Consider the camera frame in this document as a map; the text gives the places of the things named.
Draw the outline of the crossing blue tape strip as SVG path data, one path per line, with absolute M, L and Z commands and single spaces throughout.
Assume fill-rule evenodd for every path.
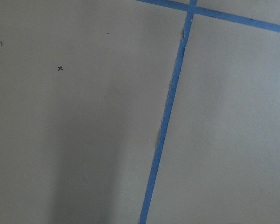
M 190 4 L 185 4 L 185 3 L 180 3 L 177 1 L 172 1 L 172 0 L 141 0 L 141 2 L 161 6 L 161 7 L 167 7 L 171 9 L 176 9 L 179 11 L 184 11 L 187 12 L 188 9 L 190 8 Z M 220 19 L 224 21 L 229 21 L 229 22 L 234 22 L 242 25 L 247 25 L 250 27 L 255 27 L 255 28 L 260 28 L 264 30 L 269 30 L 273 31 L 276 33 L 280 33 L 280 25 L 275 24 L 275 23 L 269 23 L 266 21 L 260 21 L 260 20 L 255 20 L 239 15 L 234 15 L 234 14 L 229 14 L 229 13 L 224 13 L 212 9 L 207 9 L 204 7 L 195 7 L 194 9 L 195 14 L 215 18 L 215 19 Z

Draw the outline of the long blue tape strip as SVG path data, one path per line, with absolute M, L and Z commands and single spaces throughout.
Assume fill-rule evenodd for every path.
M 148 0 L 147 3 L 151 4 L 156 4 L 164 7 L 170 7 L 173 9 L 186 9 L 186 17 L 185 17 L 185 22 L 183 25 L 182 29 L 182 39 L 179 44 L 179 48 L 177 51 L 177 56 L 175 59 L 175 65 L 170 81 L 170 86 L 168 90 L 168 95 L 166 99 L 166 104 L 164 108 L 164 113 L 161 121 L 161 127 L 160 127 L 160 133 L 159 133 L 159 138 L 157 142 L 157 146 L 154 152 L 154 157 L 152 161 L 152 166 L 150 169 L 149 173 L 149 178 L 147 182 L 147 188 L 145 191 L 145 196 L 141 208 L 141 213 L 140 213 L 140 218 L 139 218 L 139 223 L 140 224 L 145 224 L 147 221 L 147 216 L 150 208 L 150 203 L 152 200 L 153 192 L 154 192 L 154 186 L 157 178 L 157 173 L 159 169 L 159 165 L 161 162 L 161 156 L 162 156 L 162 151 L 164 147 L 164 142 L 168 130 L 168 125 L 170 121 L 170 116 L 174 104 L 174 99 L 175 99 L 175 94 L 179 82 L 179 76 L 181 73 L 182 69 L 182 64 L 183 64 L 183 59 L 184 59 L 184 54 L 185 54 L 185 49 L 188 43 L 189 39 L 189 34 L 191 30 L 191 25 L 194 17 L 194 13 L 196 10 L 196 5 L 197 1 L 196 0 L 191 0 L 189 4 L 181 6 L 180 3 L 176 2 L 174 3 L 173 1 L 169 0 Z

